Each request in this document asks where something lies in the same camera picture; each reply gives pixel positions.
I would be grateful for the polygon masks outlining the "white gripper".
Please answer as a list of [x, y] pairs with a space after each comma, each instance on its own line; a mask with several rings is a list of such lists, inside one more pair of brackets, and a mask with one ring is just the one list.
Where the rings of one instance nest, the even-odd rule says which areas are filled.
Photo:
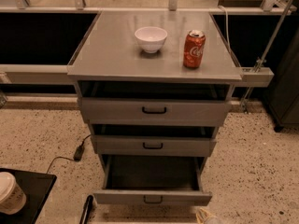
[[223, 224], [218, 217], [214, 217], [204, 208], [199, 208], [196, 212], [198, 224]]

